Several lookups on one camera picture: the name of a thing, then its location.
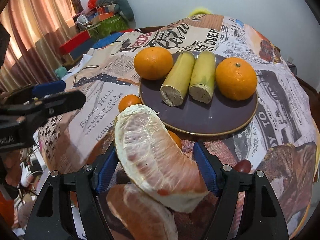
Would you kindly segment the large orange right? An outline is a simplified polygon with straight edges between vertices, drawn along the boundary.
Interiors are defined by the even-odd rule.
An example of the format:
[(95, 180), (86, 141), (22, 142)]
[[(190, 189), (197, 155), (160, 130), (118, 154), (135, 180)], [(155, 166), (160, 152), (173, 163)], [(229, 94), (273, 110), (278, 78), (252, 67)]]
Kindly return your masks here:
[(250, 98), (258, 83), (253, 67), (237, 57), (229, 57), (218, 64), (215, 81), (221, 94), (235, 101)]

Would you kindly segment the red grape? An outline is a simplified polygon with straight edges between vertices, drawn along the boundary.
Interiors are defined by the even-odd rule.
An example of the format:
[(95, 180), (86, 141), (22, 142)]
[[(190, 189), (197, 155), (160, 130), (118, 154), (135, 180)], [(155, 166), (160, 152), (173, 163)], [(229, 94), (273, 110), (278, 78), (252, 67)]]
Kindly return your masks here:
[(241, 173), (249, 173), (251, 170), (252, 164), (249, 160), (244, 159), (238, 162), (235, 166), (234, 169), (238, 172)]

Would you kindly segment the peeled pomelo segment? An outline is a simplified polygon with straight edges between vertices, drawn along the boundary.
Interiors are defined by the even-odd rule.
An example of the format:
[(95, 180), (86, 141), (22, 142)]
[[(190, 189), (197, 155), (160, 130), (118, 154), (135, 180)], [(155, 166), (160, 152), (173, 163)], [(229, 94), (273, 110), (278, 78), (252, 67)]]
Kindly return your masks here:
[(137, 104), (117, 115), (114, 145), (127, 176), (164, 206), (191, 213), (208, 194), (197, 163), (182, 152), (150, 107)]

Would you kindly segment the dark purple plate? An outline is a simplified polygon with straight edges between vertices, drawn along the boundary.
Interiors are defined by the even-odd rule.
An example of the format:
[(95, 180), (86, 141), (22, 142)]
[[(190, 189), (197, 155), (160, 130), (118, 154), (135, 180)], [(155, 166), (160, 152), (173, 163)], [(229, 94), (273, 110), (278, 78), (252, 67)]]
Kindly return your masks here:
[(257, 110), (257, 93), (235, 101), (223, 96), (218, 88), (214, 88), (208, 104), (186, 95), (180, 106), (170, 107), (161, 98), (163, 82), (164, 79), (140, 79), (140, 99), (157, 113), (165, 126), (186, 134), (212, 137), (234, 133), (248, 125)]

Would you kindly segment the newspaper print bed cover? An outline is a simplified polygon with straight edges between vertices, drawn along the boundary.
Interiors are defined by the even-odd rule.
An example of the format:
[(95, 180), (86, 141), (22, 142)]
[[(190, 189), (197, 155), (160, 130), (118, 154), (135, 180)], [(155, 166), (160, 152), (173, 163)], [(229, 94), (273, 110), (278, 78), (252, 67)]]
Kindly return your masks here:
[[(138, 94), (136, 54), (161, 47), (172, 54), (210, 51), (238, 57), (257, 74), (257, 110), (244, 128), (206, 137), (204, 145), (222, 163), (247, 159), (252, 170), (266, 173), (280, 202), (290, 237), (301, 230), (310, 207), (313, 179), (319, 164), (319, 131), (311, 116), (309, 97), (263, 35), (237, 19), (196, 15), (157, 31), (124, 33), (112, 44), (90, 49), (91, 59), (66, 79), (67, 89), (86, 95), (83, 109), (56, 116), (39, 129), (40, 151), (50, 170), (74, 172), (93, 163), (113, 139), (120, 100)], [(191, 157), (196, 137), (174, 130), (183, 153)]]

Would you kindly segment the red plush item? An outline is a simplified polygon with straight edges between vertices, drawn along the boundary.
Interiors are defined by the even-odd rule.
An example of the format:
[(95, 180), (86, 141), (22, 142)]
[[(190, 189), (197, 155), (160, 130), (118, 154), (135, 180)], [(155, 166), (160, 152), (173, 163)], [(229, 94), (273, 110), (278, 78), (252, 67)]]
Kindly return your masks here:
[(96, 7), (96, 2), (97, 2), (97, 0), (88, 0), (88, 2), (87, 2), (88, 8), (89, 9), (95, 8)]

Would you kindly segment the large orange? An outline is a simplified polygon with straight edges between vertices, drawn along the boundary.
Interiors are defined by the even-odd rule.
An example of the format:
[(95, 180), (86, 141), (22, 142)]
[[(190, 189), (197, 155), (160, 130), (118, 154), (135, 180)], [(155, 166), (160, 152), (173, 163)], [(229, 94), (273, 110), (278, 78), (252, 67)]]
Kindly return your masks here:
[(221, 94), (235, 101), (250, 98), (258, 83), (253, 67), (237, 57), (229, 57), (218, 64), (215, 81)]
[(171, 71), (174, 60), (167, 49), (149, 47), (137, 53), (133, 65), (135, 71), (141, 78), (160, 80)]

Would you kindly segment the large orange left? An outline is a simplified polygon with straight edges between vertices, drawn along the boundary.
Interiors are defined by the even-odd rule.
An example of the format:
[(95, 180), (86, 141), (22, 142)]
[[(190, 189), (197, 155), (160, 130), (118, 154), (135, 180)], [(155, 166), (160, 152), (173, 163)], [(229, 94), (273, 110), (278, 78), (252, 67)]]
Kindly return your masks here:
[(171, 71), (174, 60), (167, 49), (149, 47), (137, 53), (133, 65), (135, 71), (141, 78), (160, 80)]

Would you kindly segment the grey neck pillow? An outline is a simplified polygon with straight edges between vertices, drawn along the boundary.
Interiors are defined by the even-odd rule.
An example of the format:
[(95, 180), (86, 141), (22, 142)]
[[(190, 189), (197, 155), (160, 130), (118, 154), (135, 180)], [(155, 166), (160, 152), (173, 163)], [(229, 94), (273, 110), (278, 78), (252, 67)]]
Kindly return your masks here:
[(127, 21), (133, 21), (135, 16), (127, 0), (97, 0), (95, 3), (99, 12), (119, 14)]

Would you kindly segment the teal plastic toy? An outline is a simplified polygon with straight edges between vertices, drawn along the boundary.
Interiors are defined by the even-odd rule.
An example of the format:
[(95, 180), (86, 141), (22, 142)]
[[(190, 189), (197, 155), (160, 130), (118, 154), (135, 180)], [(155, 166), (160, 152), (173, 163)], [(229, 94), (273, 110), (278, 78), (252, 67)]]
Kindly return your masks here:
[(60, 66), (55, 70), (55, 75), (59, 80), (62, 80), (68, 73), (68, 70), (64, 66)]

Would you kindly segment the pink curtain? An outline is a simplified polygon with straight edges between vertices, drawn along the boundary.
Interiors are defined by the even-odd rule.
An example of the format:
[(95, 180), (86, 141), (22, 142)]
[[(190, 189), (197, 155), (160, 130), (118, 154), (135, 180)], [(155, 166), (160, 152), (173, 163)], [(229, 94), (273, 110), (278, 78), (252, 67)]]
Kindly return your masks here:
[(76, 35), (72, 0), (9, 0), (1, 24), (10, 42), (1, 66), (1, 90), (57, 80), (60, 46)]

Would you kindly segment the small tangerine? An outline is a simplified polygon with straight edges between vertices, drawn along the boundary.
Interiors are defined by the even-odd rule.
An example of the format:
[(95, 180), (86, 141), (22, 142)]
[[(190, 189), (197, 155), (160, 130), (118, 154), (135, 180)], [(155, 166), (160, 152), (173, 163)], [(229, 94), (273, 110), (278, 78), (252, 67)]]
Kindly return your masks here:
[(134, 94), (129, 94), (124, 96), (118, 105), (118, 110), (119, 112), (122, 112), (123, 110), (125, 110), (127, 107), (130, 107), (132, 105), (136, 105), (136, 104), (142, 104), (140, 98)]
[(172, 137), (172, 139), (175, 141), (176, 145), (182, 149), (182, 143), (180, 140), (180, 137), (178, 135), (176, 135), (174, 132), (172, 131), (168, 131), (168, 133), (170, 134), (170, 136)]

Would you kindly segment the green storage basket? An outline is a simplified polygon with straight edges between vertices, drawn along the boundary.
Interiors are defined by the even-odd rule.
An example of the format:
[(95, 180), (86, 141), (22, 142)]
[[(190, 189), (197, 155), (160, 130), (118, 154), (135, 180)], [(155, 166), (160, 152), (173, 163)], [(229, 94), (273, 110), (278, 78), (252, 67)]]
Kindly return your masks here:
[(92, 23), (93, 26), (88, 31), (90, 36), (96, 40), (129, 29), (128, 23), (119, 14), (111, 12), (96, 16)]

